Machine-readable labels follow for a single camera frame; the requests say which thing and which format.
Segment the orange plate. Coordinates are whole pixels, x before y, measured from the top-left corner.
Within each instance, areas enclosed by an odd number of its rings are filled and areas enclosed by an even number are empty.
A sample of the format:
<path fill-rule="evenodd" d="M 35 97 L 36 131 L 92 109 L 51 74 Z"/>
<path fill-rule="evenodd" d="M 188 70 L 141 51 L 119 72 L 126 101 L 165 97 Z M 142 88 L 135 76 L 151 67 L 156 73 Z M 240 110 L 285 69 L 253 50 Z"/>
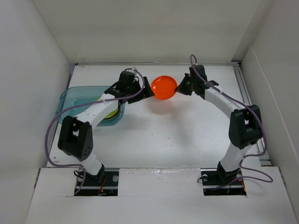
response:
<path fill-rule="evenodd" d="M 175 89 L 178 84 L 173 77 L 159 76 L 151 83 L 151 89 L 155 94 L 155 98 L 159 100 L 168 100 L 175 95 Z"/>

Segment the lime green plate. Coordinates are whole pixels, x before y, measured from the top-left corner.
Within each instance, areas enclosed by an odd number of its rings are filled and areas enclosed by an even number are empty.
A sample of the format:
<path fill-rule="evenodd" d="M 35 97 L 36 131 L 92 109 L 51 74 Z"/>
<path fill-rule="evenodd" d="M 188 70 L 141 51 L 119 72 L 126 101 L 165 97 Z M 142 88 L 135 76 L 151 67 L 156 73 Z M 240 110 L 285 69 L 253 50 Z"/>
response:
<path fill-rule="evenodd" d="M 111 120 L 114 119 L 115 117 L 118 116 L 118 114 L 120 113 L 120 107 L 118 107 L 117 109 L 113 110 L 112 112 L 110 112 L 105 118 L 104 120 Z"/>

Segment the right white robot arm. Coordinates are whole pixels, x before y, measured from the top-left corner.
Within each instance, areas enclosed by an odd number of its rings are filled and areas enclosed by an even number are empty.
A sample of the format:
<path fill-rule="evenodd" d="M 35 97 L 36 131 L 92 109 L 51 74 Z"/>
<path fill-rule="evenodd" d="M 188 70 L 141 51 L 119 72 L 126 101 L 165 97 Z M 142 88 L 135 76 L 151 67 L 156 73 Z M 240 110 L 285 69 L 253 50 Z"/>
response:
<path fill-rule="evenodd" d="M 240 180 L 242 162 L 249 157 L 251 147 L 264 136 L 260 109 L 229 96 L 214 80 L 208 81 L 203 65 L 193 64 L 189 71 L 175 91 L 187 96 L 195 93 L 229 118 L 230 144 L 212 177 L 216 181 L 215 189 L 221 189 Z"/>

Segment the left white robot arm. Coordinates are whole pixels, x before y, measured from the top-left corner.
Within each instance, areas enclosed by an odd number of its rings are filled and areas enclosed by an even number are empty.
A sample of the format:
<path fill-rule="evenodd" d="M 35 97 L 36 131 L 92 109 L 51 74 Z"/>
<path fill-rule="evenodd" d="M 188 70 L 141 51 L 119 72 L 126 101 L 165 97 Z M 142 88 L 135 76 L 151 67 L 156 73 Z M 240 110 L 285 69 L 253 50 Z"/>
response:
<path fill-rule="evenodd" d="M 134 69 L 122 71 L 119 80 L 107 88 L 95 103 L 74 117 L 67 115 L 62 121 L 58 148 L 79 161 L 94 185 L 101 184 L 105 178 L 105 167 L 93 153 L 94 128 L 125 103 L 135 103 L 155 95 L 147 77 L 137 77 L 138 74 Z"/>

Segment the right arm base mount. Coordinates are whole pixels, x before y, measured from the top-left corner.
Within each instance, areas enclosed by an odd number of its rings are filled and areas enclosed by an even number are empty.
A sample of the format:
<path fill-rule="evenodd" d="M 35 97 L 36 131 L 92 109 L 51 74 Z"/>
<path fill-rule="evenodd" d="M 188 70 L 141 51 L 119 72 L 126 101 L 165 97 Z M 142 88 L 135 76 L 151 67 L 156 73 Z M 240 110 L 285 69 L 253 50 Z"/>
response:
<path fill-rule="evenodd" d="M 246 196 L 243 180 L 235 180 L 242 175 L 240 169 L 222 177 L 216 168 L 200 170 L 198 183 L 203 186 L 204 196 Z"/>

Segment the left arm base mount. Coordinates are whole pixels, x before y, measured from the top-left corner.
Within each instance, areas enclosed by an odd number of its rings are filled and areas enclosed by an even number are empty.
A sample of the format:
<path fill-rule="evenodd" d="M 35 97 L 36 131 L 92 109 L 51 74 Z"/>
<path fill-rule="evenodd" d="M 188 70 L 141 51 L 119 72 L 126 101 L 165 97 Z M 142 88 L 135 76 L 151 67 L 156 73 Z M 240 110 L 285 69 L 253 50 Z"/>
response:
<path fill-rule="evenodd" d="M 105 170 L 105 177 L 101 183 L 92 180 L 86 176 L 82 188 L 83 172 L 81 170 L 74 171 L 76 176 L 76 186 L 74 192 L 79 189 L 75 196 L 118 196 L 119 169 L 109 168 Z"/>

